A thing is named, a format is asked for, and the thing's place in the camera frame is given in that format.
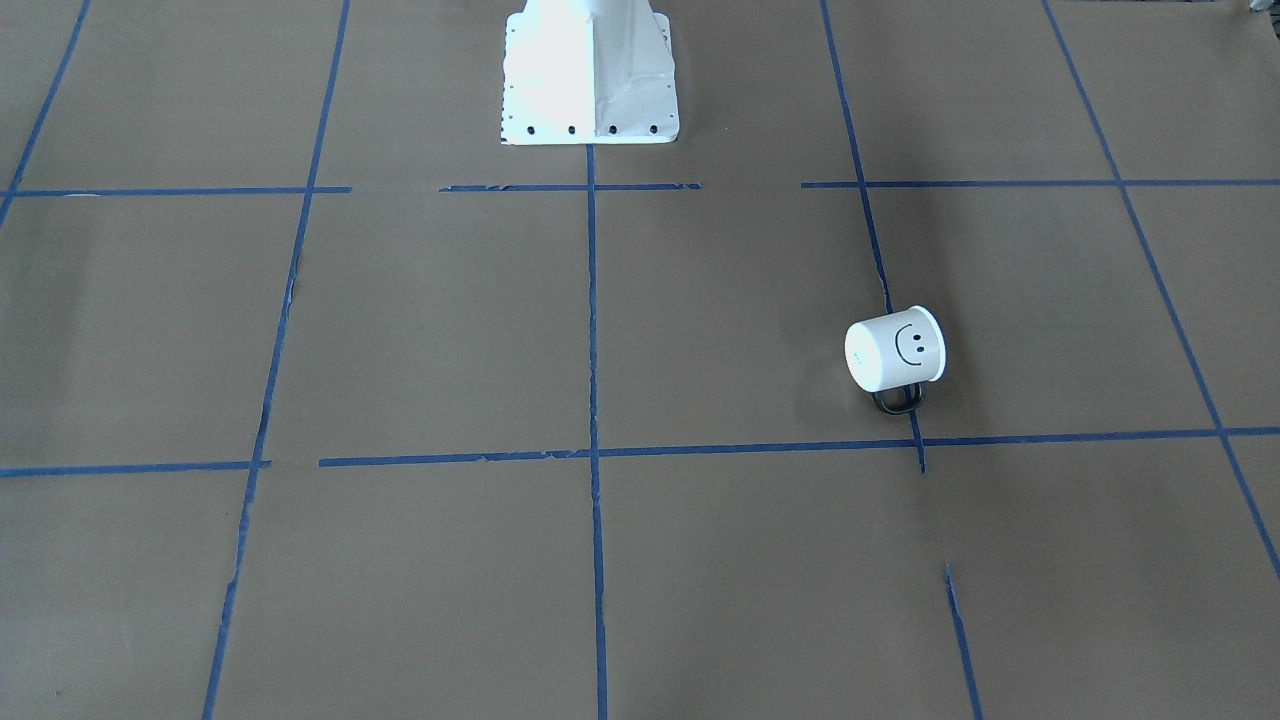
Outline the white smiley mug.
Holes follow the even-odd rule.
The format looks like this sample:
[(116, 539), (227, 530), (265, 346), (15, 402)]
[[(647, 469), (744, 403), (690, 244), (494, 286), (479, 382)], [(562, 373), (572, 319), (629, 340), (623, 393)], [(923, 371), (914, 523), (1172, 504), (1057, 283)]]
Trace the white smiley mug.
[(844, 357), (851, 378), (877, 409), (900, 416), (915, 411), (925, 387), (945, 375), (948, 347), (934, 314), (915, 305), (851, 324)]

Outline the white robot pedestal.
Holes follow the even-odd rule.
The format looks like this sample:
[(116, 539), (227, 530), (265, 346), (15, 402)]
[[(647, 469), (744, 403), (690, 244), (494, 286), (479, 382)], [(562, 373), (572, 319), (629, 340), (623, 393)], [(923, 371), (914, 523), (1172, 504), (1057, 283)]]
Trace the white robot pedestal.
[(672, 143), (672, 27), (649, 1), (527, 1), (506, 18), (500, 141)]

